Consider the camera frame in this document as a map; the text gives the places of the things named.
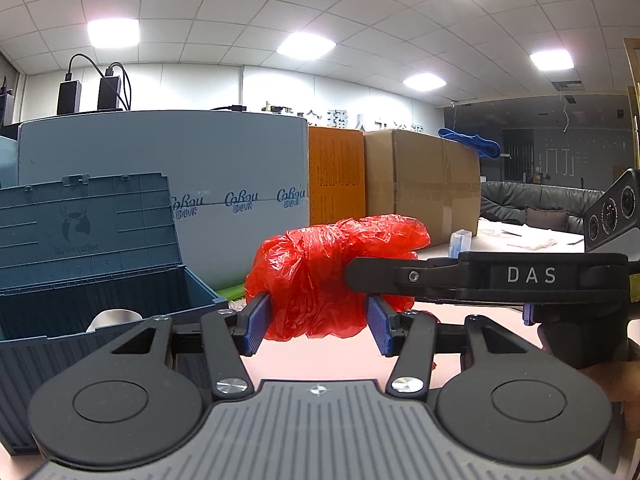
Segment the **person right hand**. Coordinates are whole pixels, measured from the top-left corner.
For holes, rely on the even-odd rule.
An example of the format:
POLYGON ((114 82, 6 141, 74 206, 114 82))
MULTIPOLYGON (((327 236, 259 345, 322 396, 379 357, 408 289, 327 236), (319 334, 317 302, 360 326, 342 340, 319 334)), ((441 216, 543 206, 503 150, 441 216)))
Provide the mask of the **person right hand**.
POLYGON ((640 361, 639 345, 628 340, 629 361, 599 363, 580 372, 596 382, 611 402, 623 405, 628 432, 639 435, 640 428, 640 361))

